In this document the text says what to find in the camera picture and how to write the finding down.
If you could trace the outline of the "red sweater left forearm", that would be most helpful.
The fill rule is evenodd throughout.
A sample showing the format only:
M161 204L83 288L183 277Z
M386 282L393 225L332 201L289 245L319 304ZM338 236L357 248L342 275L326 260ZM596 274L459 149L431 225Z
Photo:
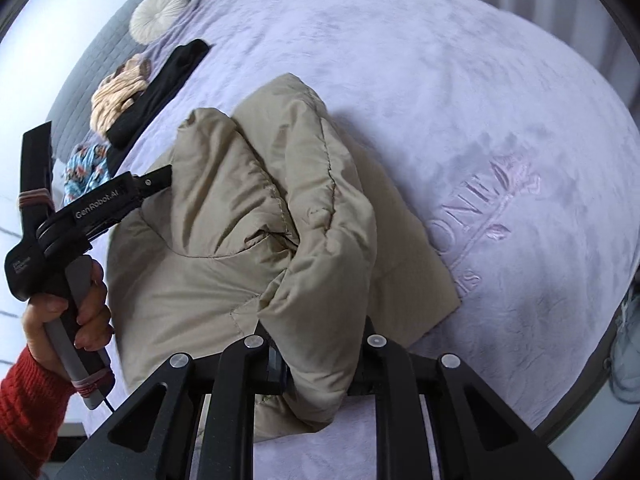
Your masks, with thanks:
M51 456L72 384L25 349L1 382L1 477L35 479Z

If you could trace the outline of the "person's left hand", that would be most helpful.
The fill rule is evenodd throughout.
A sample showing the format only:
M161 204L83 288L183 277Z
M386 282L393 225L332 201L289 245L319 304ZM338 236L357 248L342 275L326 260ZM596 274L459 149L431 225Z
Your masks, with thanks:
M27 347L38 364L69 380L76 389L111 387L111 311L99 263L81 256L46 286L53 294L28 300L23 316Z

